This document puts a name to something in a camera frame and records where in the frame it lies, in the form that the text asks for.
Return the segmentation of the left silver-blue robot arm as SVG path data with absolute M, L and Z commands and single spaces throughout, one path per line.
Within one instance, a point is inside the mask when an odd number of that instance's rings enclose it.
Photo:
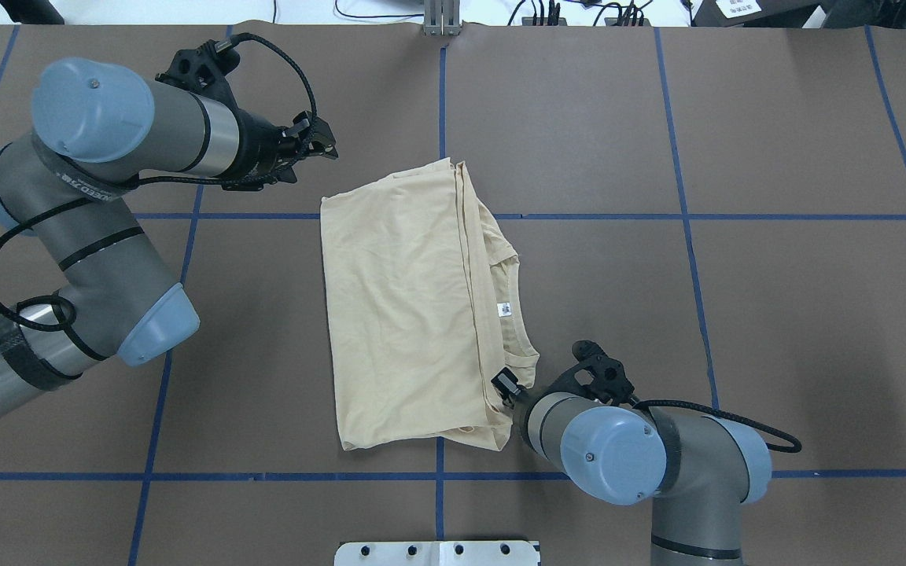
M 0 149 L 0 253 L 36 237 L 66 283 L 0 298 L 0 417 L 76 382 L 111 357 L 140 366 L 196 333 L 183 283 L 126 204 L 152 182 L 258 191 L 293 183 L 296 162 L 337 158 L 312 106 L 274 125 L 234 100 L 227 42 L 180 50 L 148 80 L 132 69 L 68 57 L 48 65 L 31 101 L 33 126 Z

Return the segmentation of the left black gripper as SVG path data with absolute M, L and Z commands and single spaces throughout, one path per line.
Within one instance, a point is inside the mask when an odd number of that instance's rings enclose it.
M 330 125 L 310 111 L 295 115 L 289 132 L 263 117 L 238 111 L 240 147 L 224 172 L 226 191 L 260 191 L 266 184 L 298 183 L 291 159 L 337 159 L 337 140 Z

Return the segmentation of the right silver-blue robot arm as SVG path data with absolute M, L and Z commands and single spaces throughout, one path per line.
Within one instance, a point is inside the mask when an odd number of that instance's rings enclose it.
M 743 419 L 690 402 L 634 398 L 613 359 L 577 363 L 547 389 L 492 379 L 522 439 L 579 490 L 651 502 L 652 565 L 743 565 L 742 509 L 763 498 L 771 449 Z

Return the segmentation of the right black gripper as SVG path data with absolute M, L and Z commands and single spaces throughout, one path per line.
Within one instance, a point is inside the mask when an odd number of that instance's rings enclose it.
M 518 382 L 517 376 L 513 370 L 504 366 L 490 380 L 494 390 L 499 394 L 501 402 L 506 406 L 513 418 L 514 427 L 518 429 L 528 429 L 529 416 L 536 402 L 540 400 L 539 393 L 533 393 L 532 390 L 524 389 Z

